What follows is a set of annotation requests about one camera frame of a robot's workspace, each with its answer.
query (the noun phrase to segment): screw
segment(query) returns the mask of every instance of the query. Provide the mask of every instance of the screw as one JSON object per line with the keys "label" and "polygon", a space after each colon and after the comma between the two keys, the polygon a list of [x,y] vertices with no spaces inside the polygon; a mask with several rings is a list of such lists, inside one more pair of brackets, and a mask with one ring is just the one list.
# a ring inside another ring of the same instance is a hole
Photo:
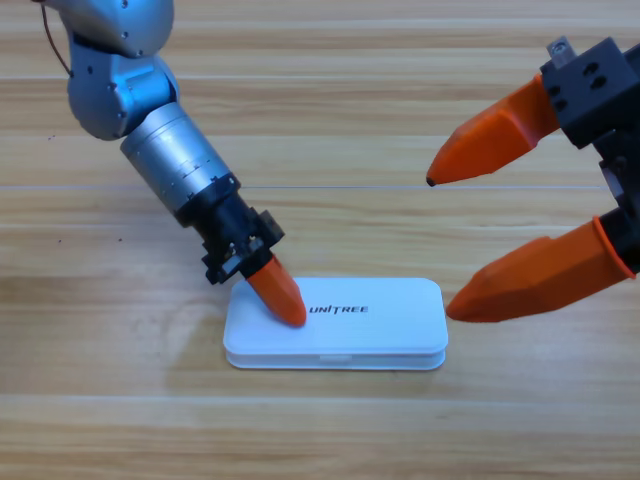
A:
{"label": "screw", "polygon": [[562,53],[564,52],[564,50],[567,48],[567,44],[564,42],[558,42],[556,43],[553,48],[551,49],[551,51],[554,54],[558,54],[558,53]]}

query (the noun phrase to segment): wood grain surface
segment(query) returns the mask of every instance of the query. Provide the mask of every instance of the wood grain surface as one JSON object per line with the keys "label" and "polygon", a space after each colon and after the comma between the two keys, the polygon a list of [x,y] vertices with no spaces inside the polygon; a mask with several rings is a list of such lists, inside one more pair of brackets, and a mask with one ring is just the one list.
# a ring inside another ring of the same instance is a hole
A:
{"label": "wood grain surface", "polygon": [[[427,277],[448,302],[615,203],[597,153],[558,134],[429,189],[435,153],[556,37],[629,48],[638,18],[637,0],[176,0],[163,56],[294,275]],[[450,321],[434,372],[237,370],[234,282],[206,282],[199,238],[118,147],[71,115],[39,9],[0,0],[0,478],[640,478],[634,282]]]}

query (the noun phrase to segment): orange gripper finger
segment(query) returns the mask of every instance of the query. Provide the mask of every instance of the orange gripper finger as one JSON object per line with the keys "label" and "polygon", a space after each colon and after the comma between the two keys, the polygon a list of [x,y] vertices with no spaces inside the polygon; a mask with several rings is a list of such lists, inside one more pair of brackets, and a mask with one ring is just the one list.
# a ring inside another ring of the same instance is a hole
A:
{"label": "orange gripper finger", "polygon": [[273,256],[258,272],[247,278],[267,308],[283,322],[302,327],[307,321],[307,309],[300,289],[278,259]]}
{"label": "orange gripper finger", "polygon": [[559,128],[542,76],[456,129],[427,173],[431,186],[493,173]]}
{"label": "orange gripper finger", "polygon": [[600,219],[557,239],[538,238],[487,265],[454,297],[447,315],[499,322],[565,307],[635,275]]}

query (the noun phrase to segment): unitree logo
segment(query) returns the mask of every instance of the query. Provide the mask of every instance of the unitree logo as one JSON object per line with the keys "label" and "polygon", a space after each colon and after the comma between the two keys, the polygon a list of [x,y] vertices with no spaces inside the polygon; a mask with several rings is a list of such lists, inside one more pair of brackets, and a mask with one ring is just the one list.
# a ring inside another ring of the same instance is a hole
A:
{"label": "unitree logo", "polygon": [[334,307],[329,305],[328,307],[311,307],[309,313],[332,313],[337,315],[338,313],[367,313],[369,307]]}

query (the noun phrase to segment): white plastic box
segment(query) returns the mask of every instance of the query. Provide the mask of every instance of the white plastic box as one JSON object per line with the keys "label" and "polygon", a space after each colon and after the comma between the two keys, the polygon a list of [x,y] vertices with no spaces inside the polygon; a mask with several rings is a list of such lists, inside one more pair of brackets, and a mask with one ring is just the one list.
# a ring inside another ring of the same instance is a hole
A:
{"label": "white plastic box", "polygon": [[431,370],[448,344],[442,292],[422,278],[296,278],[307,323],[278,321],[245,282],[224,332],[238,368]]}

